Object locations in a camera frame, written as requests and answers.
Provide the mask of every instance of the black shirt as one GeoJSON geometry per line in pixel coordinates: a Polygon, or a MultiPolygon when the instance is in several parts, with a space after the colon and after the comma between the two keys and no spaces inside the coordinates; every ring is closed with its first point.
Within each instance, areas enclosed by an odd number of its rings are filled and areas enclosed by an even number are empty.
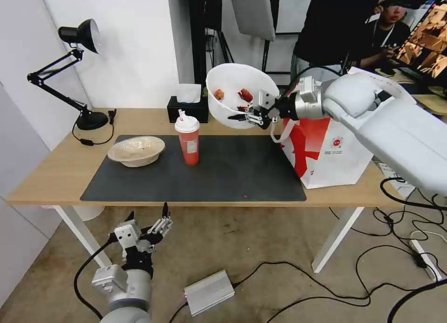
{"type": "Polygon", "coordinates": [[[398,47],[402,45],[410,36],[410,28],[404,22],[396,22],[392,30],[382,30],[378,26],[377,22],[378,21],[375,20],[364,25],[364,28],[361,31],[362,41],[359,43],[359,46],[354,49],[355,59],[369,58],[380,53],[382,50],[381,45],[388,34],[390,34],[390,31],[391,34],[386,40],[384,46],[398,47]]]}
{"type": "Polygon", "coordinates": [[[293,54],[319,65],[340,63],[358,45],[359,31],[378,1],[311,0],[293,54]]]}

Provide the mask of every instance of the black desk lamp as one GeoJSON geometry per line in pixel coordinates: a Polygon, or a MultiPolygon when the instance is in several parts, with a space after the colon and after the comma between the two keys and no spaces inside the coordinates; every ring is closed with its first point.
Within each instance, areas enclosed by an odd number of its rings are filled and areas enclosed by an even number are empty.
{"type": "Polygon", "coordinates": [[[104,113],[92,112],[87,108],[87,104],[73,100],[45,84],[45,80],[82,60],[82,54],[84,53],[84,51],[78,47],[78,44],[82,44],[88,50],[98,53],[98,49],[101,44],[98,26],[93,19],[89,19],[82,22],[77,28],[60,27],[58,30],[58,34],[64,42],[68,43],[70,47],[74,49],[58,60],[45,66],[44,68],[41,68],[34,73],[28,74],[28,81],[38,86],[39,88],[49,92],[51,95],[56,96],[58,99],[64,101],[72,107],[78,109],[80,111],[80,114],[78,119],[76,120],[76,125],[79,129],[94,130],[100,128],[106,125],[108,122],[108,118],[104,113]],[[71,56],[73,56],[75,60],[70,60],[68,64],[61,68],[49,69],[58,62],[61,62],[71,56]]]}

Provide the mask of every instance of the beige bowl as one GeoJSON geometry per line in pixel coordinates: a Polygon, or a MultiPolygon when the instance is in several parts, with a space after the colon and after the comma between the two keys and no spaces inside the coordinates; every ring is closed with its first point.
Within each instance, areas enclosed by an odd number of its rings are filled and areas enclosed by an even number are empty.
{"type": "Polygon", "coordinates": [[[107,157],[127,167],[149,165],[164,151],[164,141],[153,136],[141,136],[116,143],[107,152],[107,157]]]}

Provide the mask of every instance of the black mat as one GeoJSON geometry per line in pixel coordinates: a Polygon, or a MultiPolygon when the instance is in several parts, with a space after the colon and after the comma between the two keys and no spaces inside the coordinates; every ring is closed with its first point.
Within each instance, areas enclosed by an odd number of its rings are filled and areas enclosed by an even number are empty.
{"type": "MultiPolygon", "coordinates": [[[[117,141],[135,137],[120,135],[117,141]]],[[[202,135],[199,163],[183,160],[178,136],[159,159],[128,168],[107,157],[81,197],[83,201],[234,202],[305,201],[301,182],[270,136],[202,135]]]]}

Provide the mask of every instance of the paper shopping bag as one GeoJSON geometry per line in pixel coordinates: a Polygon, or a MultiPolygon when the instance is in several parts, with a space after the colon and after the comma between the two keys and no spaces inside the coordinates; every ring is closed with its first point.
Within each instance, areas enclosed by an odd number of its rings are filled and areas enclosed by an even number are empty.
{"type": "Polygon", "coordinates": [[[290,134],[280,145],[308,189],[355,184],[373,157],[351,131],[331,118],[295,124],[285,120],[284,125],[290,134]]]}

